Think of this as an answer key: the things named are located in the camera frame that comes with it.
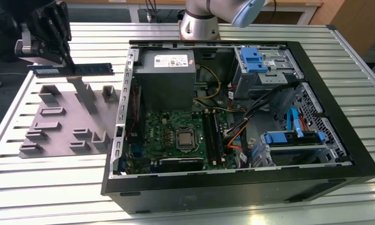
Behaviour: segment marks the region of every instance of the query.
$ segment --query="green motherboard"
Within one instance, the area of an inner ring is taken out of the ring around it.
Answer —
[[[205,132],[202,128],[204,112],[147,112],[145,115],[145,134],[141,158],[202,158],[202,170],[236,168],[234,154],[222,156],[221,163],[208,161]],[[226,115],[216,113],[217,127],[228,129]],[[149,164],[134,161],[135,173],[151,173]]]

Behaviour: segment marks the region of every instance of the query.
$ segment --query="white sticker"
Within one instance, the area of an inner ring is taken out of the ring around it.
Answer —
[[[188,55],[155,55],[154,67],[188,67]]]
[[[246,162],[246,156],[242,154],[242,152],[240,152],[238,157],[242,160],[242,162],[245,163]]]
[[[274,66],[273,60],[265,60],[264,64],[265,64],[265,66]]]
[[[229,99],[233,100],[233,92],[228,91],[228,92],[226,92],[226,95],[228,95]]]
[[[58,74],[59,71],[57,69],[35,69],[37,74]]]

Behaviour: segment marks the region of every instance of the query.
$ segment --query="metal extrusion rail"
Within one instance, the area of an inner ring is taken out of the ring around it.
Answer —
[[[298,41],[375,160],[375,75],[340,34],[324,26],[220,25],[222,40]],[[127,41],[177,39],[177,25],[73,23],[74,63],[110,62],[114,76],[83,77],[91,89],[121,87]],[[70,90],[65,78],[29,73],[0,126],[0,224],[111,221],[133,224],[375,224],[375,179],[301,203],[127,215],[99,195],[105,155],[21,159],[42,84]]]

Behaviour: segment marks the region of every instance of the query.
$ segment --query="wooden cabinet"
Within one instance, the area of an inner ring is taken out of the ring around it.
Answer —
[[[332,24],[358,54],[375,42],[375,0],[324,0],[309,22]]]

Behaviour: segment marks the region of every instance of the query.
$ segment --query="cpu socket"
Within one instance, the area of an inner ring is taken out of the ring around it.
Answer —
[[[176,127],[176,148],[188,153],[196,148],[196,135],[193,127]]]

